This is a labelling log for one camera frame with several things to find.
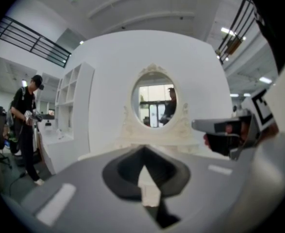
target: black metal railing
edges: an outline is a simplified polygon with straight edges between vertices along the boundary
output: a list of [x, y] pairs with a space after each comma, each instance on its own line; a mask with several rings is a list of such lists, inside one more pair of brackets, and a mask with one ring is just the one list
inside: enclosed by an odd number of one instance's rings
[[5, 16], [0, 22], [0, 39], [65, 67], [71, 53], [22, 23]]
[[232, 55], [239, 45], [245, 40], [244, 37], [250, 27], [253, 25], [254, 18], [254, 5], [252, 0], [242, 0], [242, 3], [237, 11], [233, 20], [229, 33], [226, 34], [222, 43], [216, 50], [216, 54], [221, 64], [224, 63], [229, 55]]

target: ceiling light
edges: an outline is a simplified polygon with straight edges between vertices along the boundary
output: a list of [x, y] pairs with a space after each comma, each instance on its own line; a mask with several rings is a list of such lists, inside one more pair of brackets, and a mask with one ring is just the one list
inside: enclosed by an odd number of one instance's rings
[[229, 33], [232, 36], [235, 36], [236, 33], [234, 33], [232, 30], [226, 29], [226, 28], [221, 28], [221, 31], [224, 33]]
[[26, 86], [27, 86], [27, 81], [22, 80], [21, 83], [22, 83], [22, 86], [23, 86], [23, 87], [26, 87]]
[[266, 77], [261, 77], [261, 78], [259, 79], [259, 81], [261, 81], [261, 82], [263, 82], [263, 83], [272, 83], [272, 80], [270, 80], [270, 79], [268, 79], [268, 78], [266, 78]]

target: man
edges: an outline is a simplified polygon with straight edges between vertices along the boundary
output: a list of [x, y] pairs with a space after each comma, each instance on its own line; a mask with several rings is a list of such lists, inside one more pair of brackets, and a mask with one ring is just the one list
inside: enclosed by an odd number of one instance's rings
[[34, 91], [40, 88], [43, 80], [40, 75], [35, 75], [29, 84], [23, 91], [20, 88], [12, 102], [11, 112], [15, 116], [14, 129], [16, 137], [18, 138], [18, 145], [22, 154], [23, 161], [25, 163], [26, 171], [37, 185], [42, 185], [44, 181], [40, 179], [33, 164], [33, 128], [32, 120], [29, 118], [26, 120], [25, 112], [33, 111], [35, 107]]
[[168, 90], [171, 101], [169, 101], [165, 105], [165, 112], [162, 118], [160, 119], [160, 122], [163, 123], [164, 125], [171, 120], [172, 116], [175, 114], [177, 106], [177, 97], [176, 97], [175, 88], [169, 88]]

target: gray floor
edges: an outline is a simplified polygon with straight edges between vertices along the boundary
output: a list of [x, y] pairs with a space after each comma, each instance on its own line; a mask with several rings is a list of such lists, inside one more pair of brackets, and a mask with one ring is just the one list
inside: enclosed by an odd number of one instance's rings
[[[7, 165], [1, 164], [4, 176], [3, 193], [9, 196], [10, 185], [14, 180], [16, 180], [19, 177], [21, 173], [25, 172], [25, 168], [18, 167], [13, 159], [13, 156], [10, 153], [5, 153], [4, 155], [10, 158], [12, 166], [12, 169], [10, 169]], [[47, 169], [46, 165], [43, 162], [35, 164], [34, 168], [39, 171], [39, 176], [43, 180], [47, 180], [51, 176], [49, 170]], [[32, 181], [29, 175], [26, 175], [12, 184], [11, 198], [14, 199], [16, 202], [20, 203], [23, 200], [23, 198], [36, 186], [37, 185]]]

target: shelf compartment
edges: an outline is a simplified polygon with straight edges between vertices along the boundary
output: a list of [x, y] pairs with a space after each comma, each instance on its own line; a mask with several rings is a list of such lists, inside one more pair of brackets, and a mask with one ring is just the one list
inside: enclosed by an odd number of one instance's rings
[[72, 75], [72, 71], [70, 71], [69, 73], [67, 73], [64, 76], [64, 80], [63, 80], [63, 83], [62, 83], [62, 88], [66, 87], [70, 83], [71, 75]]
[[67, 94], [67, 100], [66, 101], [73, 101], [74, 100], [75, 85], [76, 85], [76, 82], [71, 83], [69, 85], [68, 94]]
[[68, 93], [68, 87], [65, 87], [65, 88], [60, 90], [58, 104], [62, 104], [62, 103], [66, 102], [67, 93]]
[[81, 65], [77, 66], [73, 69], [72, 76], [71, 76], [71, 83], [77, 81], [80, 73]]

